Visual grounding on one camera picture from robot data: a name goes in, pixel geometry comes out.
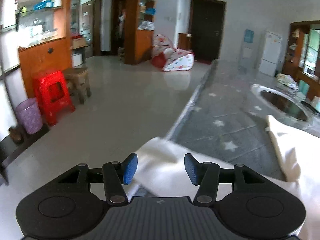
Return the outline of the round induction cooktop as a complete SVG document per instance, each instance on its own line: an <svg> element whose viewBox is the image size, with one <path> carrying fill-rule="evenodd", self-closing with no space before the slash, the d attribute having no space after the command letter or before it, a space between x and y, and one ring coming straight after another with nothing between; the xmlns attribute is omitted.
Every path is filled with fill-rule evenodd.
<svg viewBox="0 0 320 240"><path fill-rule="evenodd" d="M307 102L299 101L275 88L251 85L251 92L268 107L294 121L307 123L313 117L319 118L319 112Z"/></svg>

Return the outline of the small wooden stool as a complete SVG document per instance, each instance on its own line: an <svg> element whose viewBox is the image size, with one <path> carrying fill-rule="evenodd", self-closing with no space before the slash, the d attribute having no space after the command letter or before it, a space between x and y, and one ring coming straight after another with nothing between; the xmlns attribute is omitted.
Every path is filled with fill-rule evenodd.
<svg viewBox="0 0 320 240"><path fill-rule="evenodd" d="M90 98L92 95L88 68L67 68L63 70L62 73L67 82L69 92L76 94L80 104L83 105L85 103L85 97Z"/></svg>

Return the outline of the red plastic stool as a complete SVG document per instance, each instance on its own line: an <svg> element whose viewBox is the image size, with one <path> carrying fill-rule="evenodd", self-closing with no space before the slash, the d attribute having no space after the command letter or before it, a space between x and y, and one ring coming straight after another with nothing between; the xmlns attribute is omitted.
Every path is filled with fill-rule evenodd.
<svg viewBox="0 0 320 240"><path fill-rule="evenodd" d="M40 112L50 126L57 123L56 116L60 111L65 108L75 111L65 77L60 70L39 73L33 77L32 82Z"/></svg>

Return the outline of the purple waste bin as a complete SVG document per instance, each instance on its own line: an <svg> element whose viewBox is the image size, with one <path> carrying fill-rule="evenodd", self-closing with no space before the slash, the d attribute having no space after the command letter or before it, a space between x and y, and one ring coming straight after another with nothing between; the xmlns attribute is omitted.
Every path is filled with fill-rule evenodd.
<svg viewBox="0 0 320 240"><path fill-rule="evenodd" d="M35 134L42 126L43 121L36 98L28 98L16 107L19 122L28 134Z"/></svg>

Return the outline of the water dispenser with blue bottle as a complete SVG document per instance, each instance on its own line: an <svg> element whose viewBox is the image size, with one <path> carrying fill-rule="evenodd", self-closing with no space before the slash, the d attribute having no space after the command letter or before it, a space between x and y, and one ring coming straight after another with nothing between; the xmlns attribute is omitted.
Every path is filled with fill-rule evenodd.
<svg viewBox="0 0 320 240"><path fill-rule="evenodd" d="M239 64L242 67L251 67L253 64L254 31L246 29L240 49Z"/></svg>

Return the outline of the crumpled patterned cloth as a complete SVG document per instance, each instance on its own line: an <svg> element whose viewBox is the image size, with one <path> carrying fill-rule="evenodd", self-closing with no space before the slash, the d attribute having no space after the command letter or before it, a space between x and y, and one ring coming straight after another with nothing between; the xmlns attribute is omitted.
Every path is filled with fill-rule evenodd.
<svg viewBox="0 0 320 240"><path fill-rule="evenodd" d="M280 73L277 75L277 81L278 83L281 83L282 85L285 85L293 90L299 90L297 82L290 75Z"/></svg>

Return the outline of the polka dot play tent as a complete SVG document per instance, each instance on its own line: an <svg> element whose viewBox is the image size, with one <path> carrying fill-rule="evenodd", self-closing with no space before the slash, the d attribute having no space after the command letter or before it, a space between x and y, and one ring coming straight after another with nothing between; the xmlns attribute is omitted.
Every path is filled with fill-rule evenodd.
<svg viewBox="0 0 320 240"><path fill-rule="evenodd" d="M189 71L194 65L191 51L174 48L165 35L153 39L151 64L163 72Z"/></svg>

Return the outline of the tissue pack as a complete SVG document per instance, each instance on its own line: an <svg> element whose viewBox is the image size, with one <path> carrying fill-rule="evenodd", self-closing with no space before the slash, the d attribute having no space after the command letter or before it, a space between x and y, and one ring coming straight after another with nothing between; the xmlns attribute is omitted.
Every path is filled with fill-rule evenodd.
<svg viewBox="0 0 320 240"><path fill-rule="evenodd" d="M320 98L319 97L317 97L317 96L313 97L313 100L311 102L311 109L314 112L320 113Z"/></svg>

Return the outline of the white refrigerator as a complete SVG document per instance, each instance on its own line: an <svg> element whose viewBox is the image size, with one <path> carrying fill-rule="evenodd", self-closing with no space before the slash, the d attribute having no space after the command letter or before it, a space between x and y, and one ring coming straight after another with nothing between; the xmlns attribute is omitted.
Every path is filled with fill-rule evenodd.
<svg viewBox="0 0 320 240"><path fill-rule="evenodd" d="M259 72L274 76L281 52L282 36L267 31L263 39L261 59L258 64Z"/></svg>

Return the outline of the wooden shelf cabinet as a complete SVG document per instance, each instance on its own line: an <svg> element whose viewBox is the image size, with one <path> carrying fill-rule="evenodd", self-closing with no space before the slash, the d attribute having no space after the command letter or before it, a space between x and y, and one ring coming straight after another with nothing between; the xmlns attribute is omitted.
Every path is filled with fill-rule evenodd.
<svg viewBox="0 0 320 240"><path fill-rule="evenodd" d="M151 59L156 0L126 0L125 63Z"/></svg>

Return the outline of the wooden sideboard shelf unit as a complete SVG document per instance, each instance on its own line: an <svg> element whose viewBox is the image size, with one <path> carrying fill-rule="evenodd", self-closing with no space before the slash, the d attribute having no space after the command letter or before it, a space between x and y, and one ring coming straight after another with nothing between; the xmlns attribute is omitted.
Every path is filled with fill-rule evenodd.
<svg viewBox="0 0 320 240"><path fill-rule="evenodd" d="M319 21L290 24L281 72L309 88L306 97L319 97Z"/></svg>

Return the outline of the dark wooden door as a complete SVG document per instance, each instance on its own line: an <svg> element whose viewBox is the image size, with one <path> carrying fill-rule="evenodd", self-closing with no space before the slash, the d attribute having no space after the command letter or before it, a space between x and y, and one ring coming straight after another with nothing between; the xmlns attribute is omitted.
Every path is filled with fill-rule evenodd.
<svg viewBox="0 0 320 240"><path fill-rule="evenodd" d="M219 58L226 2L219 0L191 0L189 34L195 59L212 62Z"/></svg>

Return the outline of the left wooden display cabinet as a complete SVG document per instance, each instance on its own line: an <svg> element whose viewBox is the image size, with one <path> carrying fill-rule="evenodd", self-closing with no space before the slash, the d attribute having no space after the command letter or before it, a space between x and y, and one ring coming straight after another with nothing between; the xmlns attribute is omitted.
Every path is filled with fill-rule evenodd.
<svg viewBox="0 0 320 240"><path fill-rule="evenodd" d="M33 96L37 73L72 66L71 0L1 0L1 70L9 96Z"/></svg>

